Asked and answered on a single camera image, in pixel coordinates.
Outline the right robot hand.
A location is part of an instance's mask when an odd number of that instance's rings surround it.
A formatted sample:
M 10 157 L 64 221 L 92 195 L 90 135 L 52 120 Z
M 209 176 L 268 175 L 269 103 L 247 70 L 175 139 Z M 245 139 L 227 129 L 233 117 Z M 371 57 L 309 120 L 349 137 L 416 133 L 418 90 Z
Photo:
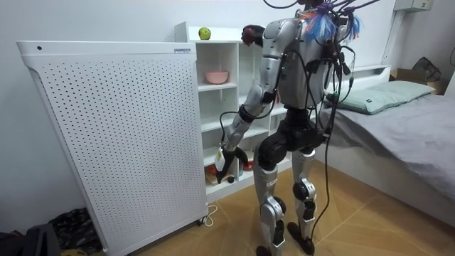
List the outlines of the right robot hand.
M 259 25 L 247 25 L 242 30 L 241 40 L 247 46 L 255 44 L 262 48 L 264 30 L 265 28 Z

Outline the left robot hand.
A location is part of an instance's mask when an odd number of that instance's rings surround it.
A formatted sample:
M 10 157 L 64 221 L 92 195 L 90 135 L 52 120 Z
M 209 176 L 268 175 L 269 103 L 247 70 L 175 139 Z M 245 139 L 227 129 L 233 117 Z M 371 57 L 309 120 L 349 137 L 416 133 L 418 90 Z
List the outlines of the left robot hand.
M 218 149 L 214 161 L 216 168 L 215 176 L 218 183 L 221 183 L 222 179 L 227 175 L 235 158 L 239 159 L 243 164 L 248 163 L 247 154 L 239 147 L 236 147 L 234 151 L 228 151 L 223 146 Z

